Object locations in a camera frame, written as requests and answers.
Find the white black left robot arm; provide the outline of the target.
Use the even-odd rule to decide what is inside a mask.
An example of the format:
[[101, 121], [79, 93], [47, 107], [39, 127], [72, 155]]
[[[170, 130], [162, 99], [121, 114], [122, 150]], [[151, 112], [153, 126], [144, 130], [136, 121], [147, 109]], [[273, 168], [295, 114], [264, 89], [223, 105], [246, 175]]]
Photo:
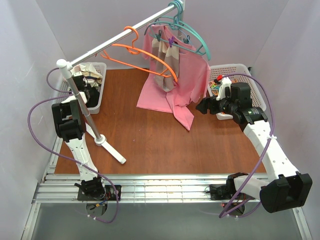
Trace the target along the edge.
[[76, 183], [84, 195], [95, 200], [106, 197], [106, 188], [98, 175], [86, 143], [86, 124], [78, 100], [69, 96], [51, 106], [57, 136], [69, 147], [79, 171], [80, 183]]

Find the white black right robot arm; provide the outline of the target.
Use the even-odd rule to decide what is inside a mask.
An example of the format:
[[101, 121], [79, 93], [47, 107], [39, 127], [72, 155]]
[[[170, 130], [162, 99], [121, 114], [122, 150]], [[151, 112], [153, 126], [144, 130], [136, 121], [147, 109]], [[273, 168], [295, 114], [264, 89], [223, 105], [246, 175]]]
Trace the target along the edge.
[[234, 173], [226, 180], [226, 189], [235, 199], [242, 193], [262, 204], [268, 213], [302, 207], [311, 186], [312, 178], [290, 162], [273, 134], [267, 115], [254, 107], [251, 88], [246, 82], [222, 84], [217, 97], [205, 97], [196, 106], [202, 114], [224, 113], [250, 140], [264, 165], [268, 180], [254, 178], [248, 173]]

